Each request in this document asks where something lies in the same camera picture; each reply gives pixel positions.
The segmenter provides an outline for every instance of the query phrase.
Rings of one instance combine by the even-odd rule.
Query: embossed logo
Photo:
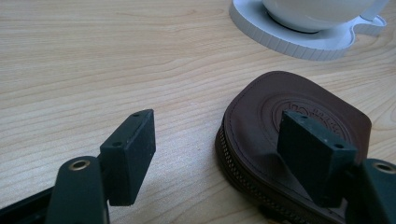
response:
[[[313,118],[323,124],[327,129],[332,130],[334,133],[349,141],[349,136],[347,130],[340,125],[340,121],[335,118],[328,110],[325,108],[319,108],[318,105],[309,102],[308,100],[297,100],[289,99],[283,100],[275,104],[272,111],[273,124],[276,130],[279,132],[279,123],[281,120],[281,114],[283,110],[293,110]]]

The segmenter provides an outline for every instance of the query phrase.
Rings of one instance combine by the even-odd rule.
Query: zipper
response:
[[[277,221],[280,221],[281,223],[288,223],[288,221],[292,223],[301,223],[301,224],[308,224],[309,222],[305,220],[304,218],[298,216],[297,214],[291,212],[290,210],[286,209],[282,205],[275,203],[273,200],[265,196],[258,188],[254,186],[253,183],[250,183],[243,174],[236,168],[235,166],[235,161],[233,160],[233,157],[230,153],[230,149],[227,145],[226,142],[226,137],[224,133],[224,124],[221,123],[220,129],[219,129],[219,143],[221,148],[217,148],[218,155],[220,155],[223,160],[225,161],[225,165],[228,166],[228,170],[224,169],[225,172],[230,175],[230,178],[233,179],[233,181],[239,182],[243,187],[244,190],[249,194],[253,195],[254,197],[257,197],[263,205],[266,207],[272,209],[273,211],[277,212],[280,214],[282,217],[284,217],[286,220],[281,220],[283,218],[277,217]]]

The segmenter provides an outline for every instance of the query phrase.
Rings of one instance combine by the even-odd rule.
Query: black plastic part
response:
[[[284,111],[277,151],[315,204],[338,207],[344,171],[357,149],[308,116]]]
[[[100,151],[110,205],[133,204],[155,152],[153,110],[132,114],[100,146]]]
[[[361,197],[373,223],[396,223],[396,166],[367,159],[361,164],[358,179]]]
[[[78,157],[59,169],[46,224],[109,223],[99,160]]]
[[[0,210],[0,223],[44,223],[52,188]]]

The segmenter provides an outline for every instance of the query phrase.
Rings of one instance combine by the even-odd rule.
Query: wooden table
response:
[[[0,3],[0,207],[54,184],[128,115],[155,111],[157,152],[135,205],[112,223],[265,223],[225,180],[214,140],[226,106],[259,75],[307,77],[367,114],[369,156],[396,163],[396,2],[378,37],[310,62],[242,34],[230,0]]]

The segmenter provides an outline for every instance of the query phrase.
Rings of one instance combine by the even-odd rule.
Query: leather pouch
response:
[[[277,154],[286,109],[318,120],[354,145],[357,163],[367,157],[371,121],[366,115],[304,77],[276,71],[256,78],[227,107],[216,137],[224,174],[236,189],[284,221],[345,223],[346,202],[335,209],[316,206]]]

